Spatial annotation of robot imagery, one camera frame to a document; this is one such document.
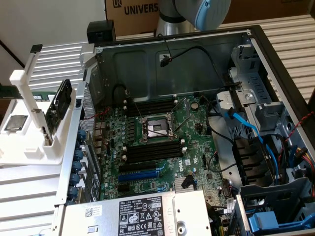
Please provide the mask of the CPU socket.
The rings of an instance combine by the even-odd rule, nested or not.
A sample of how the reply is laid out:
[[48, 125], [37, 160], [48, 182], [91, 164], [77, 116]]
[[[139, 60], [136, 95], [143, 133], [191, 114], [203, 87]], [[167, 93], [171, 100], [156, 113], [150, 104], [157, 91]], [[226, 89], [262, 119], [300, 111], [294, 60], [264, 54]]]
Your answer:
[[156, 142], [166, 142], [173, 141], [177, 138], [168, 137], [158, 137], [158, 138], [148, 138], [148, 131], [160, 131], [166, 130], [169, 134], [175, 134], [175, 116], [173, 113], [157, 114], [151, 116], [145, 116], [139, 119], [139, 124], [141, 127], [141, 138], [140, 143], [156, 143]]

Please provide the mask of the metal locking lever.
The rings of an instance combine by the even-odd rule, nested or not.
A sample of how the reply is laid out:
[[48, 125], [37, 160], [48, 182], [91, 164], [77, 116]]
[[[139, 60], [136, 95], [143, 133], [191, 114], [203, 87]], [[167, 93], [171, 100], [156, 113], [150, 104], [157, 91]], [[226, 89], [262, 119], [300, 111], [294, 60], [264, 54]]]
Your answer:
[[160, 130], [160, 131], [148, 131], [147, 134], [148, 138], [158, 138], [158, 137], [168, 137], [168, 138], [177, 138], [178, 136], [176, 134], [169, 134], [166, 130]]
[[128, 117], [141, 117], [142, 114], [134, 101], [134, 98], [131, 96], [130, 92], [128, 90], [126, 92], [126, 106], [127, 106], [127, 116]]

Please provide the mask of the open black PC case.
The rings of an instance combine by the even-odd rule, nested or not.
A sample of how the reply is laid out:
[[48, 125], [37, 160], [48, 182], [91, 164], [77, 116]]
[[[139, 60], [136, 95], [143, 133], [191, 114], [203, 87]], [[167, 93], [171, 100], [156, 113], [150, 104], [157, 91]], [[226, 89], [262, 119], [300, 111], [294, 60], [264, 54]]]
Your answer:
[[[258, 129], [243, 118], [244, 107], [238, 92], [240, 82], [230, 77], [233, 48], [250, 44], [258, 53], [267, 73], [271, 91], [283, 102], [279, 132], [288, 145], [288, 183], [306, 177], [315, 197], [315, 110], [311, 109], [295, 85], [283, 62], [259, 26], [224, 29], [156, 38], [86, 45], [81, 62], [83, 81], [77, 87], [74, 111], [59, 184], [60, 203], [55, 210], [52, 236], [61, 225], [67, 206], [103, 201], [100, 197], [101, 166], [94, 147], [97, 115], [106, 108], [123, 107], [126, 90], [132, 97], [199, 98], [206, 103], [207, 133], [213, 136], [219, 164], [237, 193], [230, 213], [222, 214], [210, 205], [206, 209], [212, 236], [238, 236], [230, 222], [240, 188], [243, 186], [232, 147], [236, 137], [258, 137]], [[87, 133], [77, 140], [77, 131]], [[80, 182], [75, 199], [67, 196], [71, 166], [76, 149], [83, 152]]]

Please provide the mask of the green motherboard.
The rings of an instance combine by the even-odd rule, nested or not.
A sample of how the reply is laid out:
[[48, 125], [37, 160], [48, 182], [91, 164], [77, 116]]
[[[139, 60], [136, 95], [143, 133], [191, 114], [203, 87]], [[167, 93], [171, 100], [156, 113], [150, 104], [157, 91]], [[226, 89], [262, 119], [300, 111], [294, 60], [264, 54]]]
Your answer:
[[[191, 104], [197, 102], [199, 108], [193, 110]], [[97, 115], [96, 122], [106, 121], [105, 138], [94, 136], [95, 141], [105, 141], [102, 154], [97, 154], [101, 166], [100, 199], [111, 200], [119, 197], [137, 196], [151, 193], [175, 191], [174, 179], [193, 175], [196, 188], [203, 192], [207, 205], [226, 214], [233, 208], [233, 198], [237, 189], [223, 177], [224, 168], [219, 164], [213, 136], [207, 133], [206, 103], [199, 98], [185, 97], [174, 100], [175, 107], [168, 113], [175, 116], [175, 134], [182, 144], [179, 158], [152, 161], [156, 163], [159, 177], [136, 181], [118, 182], [118, 176], [138, 173], [119, 173], [119, 166], [128, 164], [126, 145], [141, 145], [140, 117], [128, 117], [126, 106], [106, 108]], [[129, 192], [119, 193], [118, 185], [128, 184]]]

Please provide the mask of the long black expansion slot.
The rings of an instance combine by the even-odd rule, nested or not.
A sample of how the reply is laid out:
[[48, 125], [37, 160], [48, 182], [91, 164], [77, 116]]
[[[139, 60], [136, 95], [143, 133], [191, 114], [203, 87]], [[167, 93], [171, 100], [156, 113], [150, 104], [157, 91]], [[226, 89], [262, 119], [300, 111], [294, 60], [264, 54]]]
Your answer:
[[141, 163], [133, 163], [133, 164], [124, 164], [124, 165], [119, 166], [119, 173], [155, 170], [156, 167], [157, 166], [156, 166], [155, 162], [141, 162]]

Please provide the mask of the blue expansion slot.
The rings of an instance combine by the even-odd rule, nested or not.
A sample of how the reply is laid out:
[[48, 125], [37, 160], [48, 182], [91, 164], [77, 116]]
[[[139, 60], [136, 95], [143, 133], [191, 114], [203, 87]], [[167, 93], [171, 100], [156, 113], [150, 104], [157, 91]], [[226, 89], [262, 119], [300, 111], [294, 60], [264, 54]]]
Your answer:
[[127, 181], [136, 181], [142, 179], [151, 179], [159, 177], [159, 171], [151, 170], [151, 171], [142, 171], [138, 173], [130, 173], [125, 175], [118, 176], [118, 182], [127, 182]]

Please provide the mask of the silver finned heatsink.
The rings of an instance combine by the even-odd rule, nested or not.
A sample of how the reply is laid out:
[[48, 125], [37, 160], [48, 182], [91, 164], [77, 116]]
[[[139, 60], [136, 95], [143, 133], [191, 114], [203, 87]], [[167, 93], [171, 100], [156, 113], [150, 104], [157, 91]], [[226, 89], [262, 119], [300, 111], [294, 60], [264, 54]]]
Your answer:
[[193, 185], [190, 185], [188, 188], [185, 189], [182, 187], [182, 183], [184, 182], [185, 179], [186, 179], [185, 177], [174, 179], [174, 189], [177, 193], [190, 192], [195, 190]]

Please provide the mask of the graphics card with black cooler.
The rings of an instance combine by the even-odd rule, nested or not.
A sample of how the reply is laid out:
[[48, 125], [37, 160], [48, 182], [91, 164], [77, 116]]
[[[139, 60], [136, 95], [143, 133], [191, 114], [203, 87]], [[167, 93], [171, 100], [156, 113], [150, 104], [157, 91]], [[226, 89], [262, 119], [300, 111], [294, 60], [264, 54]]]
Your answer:
[[31, 114], [35, 117], [35, 125], [43, 133], [45, 146], [51, 146], [53, 143], [58, 126], [70, 106], [71, 93], [72, 86], [70, 79], [65, 79], [62, 81], [46, 113], [36, 108], [33, 108], [31, 111]]

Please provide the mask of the cardboard box with black print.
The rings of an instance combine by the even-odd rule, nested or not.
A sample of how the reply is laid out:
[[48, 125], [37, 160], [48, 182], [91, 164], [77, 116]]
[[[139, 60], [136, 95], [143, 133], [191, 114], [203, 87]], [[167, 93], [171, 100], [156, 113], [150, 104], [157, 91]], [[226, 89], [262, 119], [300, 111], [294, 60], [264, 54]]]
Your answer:
[[115, 34], [126, 36], [153, 32], [159, 20], [159, 0], [104, 0], [106, 18]]

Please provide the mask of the black box device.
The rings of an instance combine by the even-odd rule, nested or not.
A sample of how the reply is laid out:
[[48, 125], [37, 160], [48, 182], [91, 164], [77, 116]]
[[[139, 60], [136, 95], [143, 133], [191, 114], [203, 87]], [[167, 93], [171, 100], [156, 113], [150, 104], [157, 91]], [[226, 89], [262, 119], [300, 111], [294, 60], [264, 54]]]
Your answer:
[[87, 27], [87, 39], [90, 44], [115, 42], [116, 34], [113, 20], [90, 22]]

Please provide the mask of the grey metal disk bay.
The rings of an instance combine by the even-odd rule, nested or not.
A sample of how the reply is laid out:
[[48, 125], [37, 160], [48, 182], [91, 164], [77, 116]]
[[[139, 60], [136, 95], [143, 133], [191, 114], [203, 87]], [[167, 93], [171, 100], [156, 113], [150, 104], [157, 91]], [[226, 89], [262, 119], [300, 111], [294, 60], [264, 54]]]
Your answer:
[[234, 66], [230, 68], [230, 77], [241, 83], [238, 92], [244, 107], [243, 118], [262, 135], [278, 133], [285, 107], [271, 91], [268, 73], [255, 48], [250, 44], [239, 45], [233, 48], [231, 60]]

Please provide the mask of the white parts rack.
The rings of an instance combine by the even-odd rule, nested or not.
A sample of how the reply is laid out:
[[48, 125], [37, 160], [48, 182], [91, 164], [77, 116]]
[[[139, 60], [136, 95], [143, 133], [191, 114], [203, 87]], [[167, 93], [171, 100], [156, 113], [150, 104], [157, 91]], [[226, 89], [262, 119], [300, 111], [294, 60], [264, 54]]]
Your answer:
[[[63, 160], [76, 91], [72, 87], [71, 103], [65, 117], [58, 126], [52, 145], [45, 146], [43, 133], [35, 125], [35, 117], [31, 113], [33, 108], [46, 113], [52, 102], [35, 101], [32, 95], [30, 82], [40, 52], [31, 53], [26, 67], [14, 70], [10, 76], [10, 85], [18, 88], [23, 99], [0, 99], [14, 102], [13, 109], [0, 125], [0, 165], [58, 165]], [[21, 131], [5, 131], [5, 126], [13, 115], [28, 116]]]

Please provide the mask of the silver power supply with label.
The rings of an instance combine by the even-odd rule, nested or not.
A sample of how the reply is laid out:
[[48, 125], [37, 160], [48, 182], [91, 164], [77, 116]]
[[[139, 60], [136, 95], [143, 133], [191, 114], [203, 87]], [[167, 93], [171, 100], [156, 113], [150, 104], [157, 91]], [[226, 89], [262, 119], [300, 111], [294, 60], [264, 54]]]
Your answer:
[[56, 236], [212, 236], [202, 191], [67, 206]]

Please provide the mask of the silver CPU chip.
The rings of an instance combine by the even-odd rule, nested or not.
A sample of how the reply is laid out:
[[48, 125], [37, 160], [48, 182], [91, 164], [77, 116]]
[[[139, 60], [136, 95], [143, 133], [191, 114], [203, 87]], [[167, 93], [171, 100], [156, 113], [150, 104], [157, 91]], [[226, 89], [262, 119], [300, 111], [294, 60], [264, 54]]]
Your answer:
[[26, 115], [13, 115], [9, 118], [5, 131], [21, 131], [28, 116]]

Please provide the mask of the blue plastic disk bay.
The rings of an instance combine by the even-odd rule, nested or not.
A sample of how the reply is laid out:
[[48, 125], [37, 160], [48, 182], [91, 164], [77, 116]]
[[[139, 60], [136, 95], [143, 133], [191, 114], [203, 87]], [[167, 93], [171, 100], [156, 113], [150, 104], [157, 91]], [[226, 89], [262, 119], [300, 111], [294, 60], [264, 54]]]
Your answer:
[[290, 183], [240, 188], [230, 222], [238, 236], [315, 235], [315, 197], [308, 178]]

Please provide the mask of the plain brown cardboard box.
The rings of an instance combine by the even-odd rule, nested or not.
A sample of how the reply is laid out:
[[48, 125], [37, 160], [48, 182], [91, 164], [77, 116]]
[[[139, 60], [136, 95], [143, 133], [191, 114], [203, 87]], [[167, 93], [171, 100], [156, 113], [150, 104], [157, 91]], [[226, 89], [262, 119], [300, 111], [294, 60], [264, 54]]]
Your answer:
[[224, 24], [309, 14], [315, 0], [232, 0]]

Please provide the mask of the black plastic air duct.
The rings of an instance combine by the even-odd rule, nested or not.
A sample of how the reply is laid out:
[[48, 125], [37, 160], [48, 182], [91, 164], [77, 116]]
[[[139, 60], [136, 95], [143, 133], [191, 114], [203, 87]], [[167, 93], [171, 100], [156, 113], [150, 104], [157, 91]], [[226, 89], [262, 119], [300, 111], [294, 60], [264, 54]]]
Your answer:
[[265, 135], [263, 141], [261, 143], [258, 137], [234, 139], [232, 151], [243, 186], [268, 187], [288, 183], [287, 143], [280, 135]]

